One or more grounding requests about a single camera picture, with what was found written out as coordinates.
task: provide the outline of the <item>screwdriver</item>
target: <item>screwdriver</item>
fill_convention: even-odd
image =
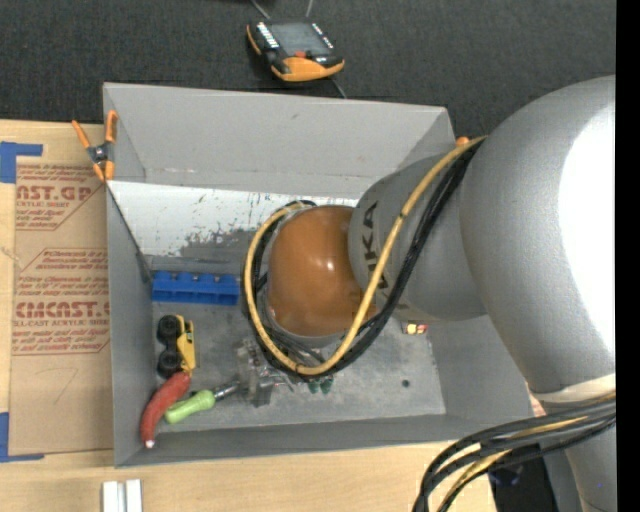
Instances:
[[[192,414],[211,409],[216,402],[236,393],[240,389],[239,380],[233,380],[214,390],[202,389],[187,400],[176,402],[169,407],[164,413],[164,419],[169,424],[179,423]]]

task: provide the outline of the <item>orange clamp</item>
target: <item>orange clamp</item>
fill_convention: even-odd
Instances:
[[[76,131],[82,147],[87,150],[89,158],[91,158],[93,162],[93,171],[102,182],[113,179],[115,173],[115,165],[113,161],[109,160],[108,153],[110,146],[116,142],[118,119],[119,117],[115,110],[110,110],[107,113],[104,136],[105,142],[100,146],[92,146],[80,123],[75,120],[71,121],[71,126],[73,126]]]

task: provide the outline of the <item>cardboard sheet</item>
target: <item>cardboard sheet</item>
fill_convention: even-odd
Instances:
[[[17,158],[9,453],[110,448],[105,187],[70,123],[2,121],[0,140],[43,145]]]

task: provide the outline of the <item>blue lego brick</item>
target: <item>blue lego brick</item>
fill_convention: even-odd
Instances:
[[[157,302],[220,304],[234,306],[240,285],[233,275],[192,274],[158,271],[153,277],[151,299]]]

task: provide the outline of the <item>yellow cable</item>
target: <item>yellow cable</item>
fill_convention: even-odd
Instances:
[[[249,245],[246,264],[244,268],[243,284],[244,284],[244,291],[247,297],[247,306],[249,309],[251,320],[254,323],[256,330],[258,331],[258,335],[264,342],[265,346],[274,355],[274,357],[278,359],[278,361],[280,361],[283,365],[285,365],[290,370],[293,370],[294,372],[299,373],[300,375],[307,375],[307,376],[320,375],[326,372],[327,370],[330,370],[331,368],[333,368],[336,365],[336,363],[340,361],[342,356],[344,356],[347,350],[349,350],[349,347],[353,343],[353,340],[356,338],[358,334],[358,330],[362,325],[362,321],[364,320],[369,310],[369,306],[371,305],[371,301],[373,300],[375,291],[378,288],[380,279],[382,278],[382,272],[387,263],[387,260],[389,259],[389,256],[391,254],[391,249],[393,248],[393,244],[395,243],[396,237],[400,232],[400,228],[402,227],[402,224],[404,223],[405,218],[411,212],[411,210],[416,205],[416,203],[418,202],[422,194],[425,192],[425,190],[429,187],[429,185],[433,183],[433,181],[438,176],[438,174],[443,169],[445,169],[447,165],[449,165],[453,160],[458,158],[460,155],[465,153],[469,148],[471,148],[472,146],[475,146],[485,138],[486,137],[478,137],[476,139],[473,139],[467,142],[466,144],[457,146],[455,149],[453,149],[452,151],[447,153],[443,158],[441,158],[436,163],[436,165],[434,165],[429,170],[429,172],[425,174],[425,176],[422,178],[420,183],[418,183],[418,185],[415,187],[415,189],[413,190],[413,192],[405,202],[404,206],[402,207],[400,214],[398,214],[398,216],[396,217],[396,220],[393,223],[393,226],[391,227],[391,230],[387,236],[387,239],[385,240],[384,246],[380,251],[380,257],[378,259],[378,263],[373,273],[371,274],[371,279],[369,280],[369,284],[367,286],[367,289],[365,290],[364,296],[362,298],[362,302],[360,303],[360,307],[358,308],[358,311],[354,317],[351,327],[349,328],[349,331],[347,332],[347,335],[344,337],[342,343],[340,344],[340,346],[338,346],[338,348],[333,353],[333,355],[329,359],[327,359],[324,363],[319,364],[317,366],[305,366],[301,363],[294,361],[293,359],[288,357],[286,354],[284,354],[276,346],[276,344],[271,340],[260,319],[260,315],[258,313],[258,309],[255,304],[255,299],[253,297],[253,290],[251,286],[251,267],[253,265],[253,257],[254,257],[256,248],[258,247],[258,243],[262,239],[262,236],[275,221],[277,221],[281,217],[290,213],[291,210],[298,210],[300,208],[303,208],[304,205],[300,204],[299,206],[296,206],[296,207],[280,210],[275,214],[273,214],[271,217],[269,217],[269,219],[267,219],[267,221],[258,229],[258,231],[256,232],[255,236],[251,241],[251,244]]]

